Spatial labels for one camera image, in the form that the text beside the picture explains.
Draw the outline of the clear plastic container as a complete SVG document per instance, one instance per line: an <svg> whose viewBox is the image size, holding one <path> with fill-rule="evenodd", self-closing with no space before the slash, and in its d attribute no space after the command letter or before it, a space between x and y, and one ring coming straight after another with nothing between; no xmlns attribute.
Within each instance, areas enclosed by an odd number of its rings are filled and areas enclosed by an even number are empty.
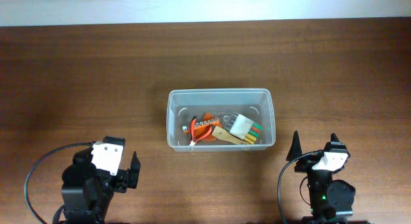
<svg viewBox="0 0 411 224"><path fill-rule="evenodd" d="M251 118L263 127L260 144L236 145L214 139L190 146L190 133L182 131L193 116L201 121L207 114L217 117L223 128L223 116L233 112ZM275 143L275 115L270 91L267 89L181 89L169 94L167 108L167 142L175 151L256 151Z"/></svg>

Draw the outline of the clear screwdriver set case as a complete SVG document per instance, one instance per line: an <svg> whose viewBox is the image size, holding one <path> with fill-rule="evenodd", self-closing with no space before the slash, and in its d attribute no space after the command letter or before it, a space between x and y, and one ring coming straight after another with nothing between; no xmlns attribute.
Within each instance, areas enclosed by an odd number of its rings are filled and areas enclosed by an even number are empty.
<svg viewBox="0 0 411 224"><path fill-rule="evenodd" d="M222 118L223 128L235 138L247 144L261 143L263 127L251 118L238 112L224 115Z"/></svg>

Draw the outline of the red handled pliers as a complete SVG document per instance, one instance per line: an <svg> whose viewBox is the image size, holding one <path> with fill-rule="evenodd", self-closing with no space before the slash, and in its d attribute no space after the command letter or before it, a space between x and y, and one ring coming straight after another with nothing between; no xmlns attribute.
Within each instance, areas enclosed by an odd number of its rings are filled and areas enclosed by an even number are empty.
<svg viewBox="0 0 411 224"><path fill-rule="evenodd" d="M189 124L189 133L190 133L190 146L195 146L199 141L210 136L214 130L214 125L208 123L206 125L199 124L197 126L197 116L193 116Z"/></svg>

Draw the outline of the orange scraper wooden handle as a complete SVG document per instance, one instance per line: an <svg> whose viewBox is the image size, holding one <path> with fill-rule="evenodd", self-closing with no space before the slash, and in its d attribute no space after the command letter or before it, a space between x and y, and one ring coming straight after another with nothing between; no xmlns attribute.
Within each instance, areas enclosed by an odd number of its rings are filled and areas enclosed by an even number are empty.
<svg viewBox="0 0 411 224"><path fill-rule="evenodd" d="M208 120L208 119L212 119L212 118L217 118L217 117L212 117L211 115L207 114L203 120ZM241 140L235 138L234 136L229 134L228 131L226 131L225 129L223 129L222 127L219 127L219 126L214 126L214 130L213 130L212 134L210 136L206 137L205 139L203 139L202 141L212 141L214 139L218 139L218 140L229 142L231 144L236 144L236 145L247 144L245 141L241 141Z"/></svg>

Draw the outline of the orange socket rail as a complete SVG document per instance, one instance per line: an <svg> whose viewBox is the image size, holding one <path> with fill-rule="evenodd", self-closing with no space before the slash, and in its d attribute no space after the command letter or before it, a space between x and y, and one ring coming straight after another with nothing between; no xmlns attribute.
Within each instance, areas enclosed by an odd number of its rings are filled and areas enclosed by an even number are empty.
<svg viewBox="0 0 411 224"><path fill-rule="evenodd" d="M199 130L199 129L204 129L205 127L209 126L209 125L214 125L214 126L221 126L220 120L218 118L212 118L212 119L208 119L208 120L203 120L200 122L197 122L193 125L193 129L194 130ZM190 131L191 127L190 126L183 126L182 127L182 131L184 133L188 133Z"/></svg>

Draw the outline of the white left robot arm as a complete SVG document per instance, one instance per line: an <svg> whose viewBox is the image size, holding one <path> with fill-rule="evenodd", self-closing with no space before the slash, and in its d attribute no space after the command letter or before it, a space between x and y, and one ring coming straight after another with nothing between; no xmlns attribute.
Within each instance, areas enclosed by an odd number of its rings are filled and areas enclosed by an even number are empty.
<svg viewBox="0 0 411 224"><path fill-rule="evenodd" d="M62 174L64 204L53 216L58 223L104 223L115 193L137 187L141 163L134 153L129 169L120 169L116 176L97 169L92 163L92 148L79 151L73 163Z"/></svg>

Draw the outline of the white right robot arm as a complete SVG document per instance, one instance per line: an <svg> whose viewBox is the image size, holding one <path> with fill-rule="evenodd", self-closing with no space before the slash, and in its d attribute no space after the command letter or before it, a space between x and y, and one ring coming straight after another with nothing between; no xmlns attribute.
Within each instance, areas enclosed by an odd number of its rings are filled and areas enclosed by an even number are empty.
<svg viewBox="0 0 411 224"><path fill-rule="evenodd" d="M322 150L303 153L299 134L294 132L286 161L296 163L296 173L306 174L311 215L303 217L303 223L347 223L347 218L353 215L356 189L344 180L333 179L350 156L346 145L334 133Z"/></svg>

